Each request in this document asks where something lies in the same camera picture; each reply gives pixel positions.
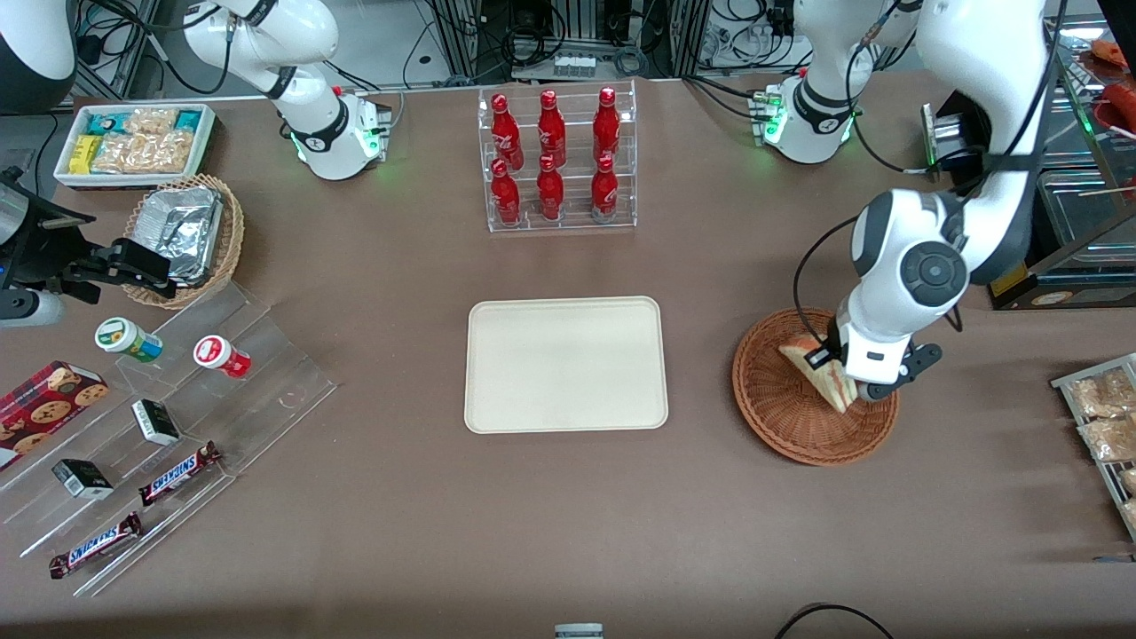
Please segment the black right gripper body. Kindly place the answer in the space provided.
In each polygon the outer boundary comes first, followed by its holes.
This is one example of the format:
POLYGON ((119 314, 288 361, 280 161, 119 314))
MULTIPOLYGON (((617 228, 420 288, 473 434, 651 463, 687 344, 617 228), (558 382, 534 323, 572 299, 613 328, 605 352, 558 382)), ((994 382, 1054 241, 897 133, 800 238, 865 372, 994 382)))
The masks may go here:
POLYGON ((74 227, 43 225, 66 219, 58 207, 30 206, 20 225, 3 242, 3 290, 53 279, 74 260, 74 227))

